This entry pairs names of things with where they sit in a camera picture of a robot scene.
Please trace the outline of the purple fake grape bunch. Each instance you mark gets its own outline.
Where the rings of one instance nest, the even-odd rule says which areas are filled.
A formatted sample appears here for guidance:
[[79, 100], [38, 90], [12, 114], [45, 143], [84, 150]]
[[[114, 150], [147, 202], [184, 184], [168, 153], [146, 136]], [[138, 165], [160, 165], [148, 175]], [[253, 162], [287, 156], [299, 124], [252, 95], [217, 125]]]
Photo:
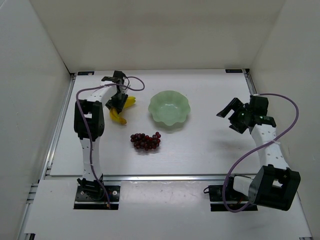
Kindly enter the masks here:
[[153, 135], [135, 133], [130, 136], [130, 142], [136, 150], [156, 150], [161, 143], [161, 134], [157, 131]]

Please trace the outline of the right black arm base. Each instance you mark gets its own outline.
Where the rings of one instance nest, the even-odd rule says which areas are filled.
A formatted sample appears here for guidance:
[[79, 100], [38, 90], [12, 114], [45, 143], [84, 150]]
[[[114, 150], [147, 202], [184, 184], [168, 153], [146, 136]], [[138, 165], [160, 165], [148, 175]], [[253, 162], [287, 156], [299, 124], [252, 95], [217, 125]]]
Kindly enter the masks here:
[[[211, 212], [228, 211], [223, 204], [222, 190], [222, 185], [209, 185], [203, 190], [203, 193], [209, 196]], [[249, 200], [247, 196], [234, 190], [226, 190], [225, 199], [228, 207], [232, 210], [242, 208]]]

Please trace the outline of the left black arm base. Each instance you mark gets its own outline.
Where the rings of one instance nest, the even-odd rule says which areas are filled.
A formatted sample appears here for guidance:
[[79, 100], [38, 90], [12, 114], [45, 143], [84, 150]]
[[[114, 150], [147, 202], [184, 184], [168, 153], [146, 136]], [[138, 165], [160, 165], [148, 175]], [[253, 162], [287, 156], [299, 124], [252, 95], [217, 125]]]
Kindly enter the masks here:
[[77, 190], [73, 208], [75, 210], [118, 210], [121, 194], [120, 185], [101, 185], [85, 179], [77, 179]]

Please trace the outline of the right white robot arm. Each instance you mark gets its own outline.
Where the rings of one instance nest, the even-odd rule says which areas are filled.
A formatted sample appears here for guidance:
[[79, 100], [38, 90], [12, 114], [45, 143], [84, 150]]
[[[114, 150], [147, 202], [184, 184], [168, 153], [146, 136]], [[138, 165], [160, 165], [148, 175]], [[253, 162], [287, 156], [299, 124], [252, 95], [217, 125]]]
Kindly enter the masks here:
[[[288, 133], [297, 123], [299, 108], [286, 96], [295, 109], [295, 118], [282, 133], [276, 133], [276, 122], [268, 115], [268, 93], [253, 94], [248, 103], [233, 98], [217, 117], [225, 118], [230, 111], [230, 128], [240, 134], [249, 131], [256, 147], [241, 156], [227, 172], [222, 185], [221, 198], [225, 209], [239, 213], [251, 206], [288, 211], [301, 182], [300, 173], [290, 169], [279, 144], [279, 139]], [[254, 178], [233, 175], [236, 166], [245, 158], [257, 153], [260, 169]]]

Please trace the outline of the yellow fake banana bunch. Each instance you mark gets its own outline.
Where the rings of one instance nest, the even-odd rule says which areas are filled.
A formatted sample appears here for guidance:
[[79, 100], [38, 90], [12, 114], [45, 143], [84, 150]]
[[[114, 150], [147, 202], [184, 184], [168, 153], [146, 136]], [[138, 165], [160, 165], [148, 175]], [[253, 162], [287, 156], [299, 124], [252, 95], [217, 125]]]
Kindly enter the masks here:
[[[136, 102], [136, 98], [134, 96], [129, 96], [127, 100], [125, 101], [125, 104], [123, 106], [123, 109], [132, 107]], [[109, 117], [112, 121], [120, 124], [120, 125], [126, 125], [127, 121], [124, 119], [120, 114], [117, 112], [117, 110], [114, 107], [111, 107], [109, 109]]]

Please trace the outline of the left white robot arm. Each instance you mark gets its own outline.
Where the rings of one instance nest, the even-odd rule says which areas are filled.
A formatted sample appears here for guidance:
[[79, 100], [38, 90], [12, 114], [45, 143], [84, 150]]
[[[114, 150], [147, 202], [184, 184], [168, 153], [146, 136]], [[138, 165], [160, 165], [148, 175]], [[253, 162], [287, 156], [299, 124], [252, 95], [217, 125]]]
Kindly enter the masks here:
[[122, 71], [105, 76], [100, 86], [84, 88], [75, 95], [74, 131], [80, 139], [83, 175], [77, 179], [82, 190], [95, 201], [109, 201], [100, 165], [100, 138], [105, 131], [104, 107], [119, 114], [128, 99], [130, 81]]

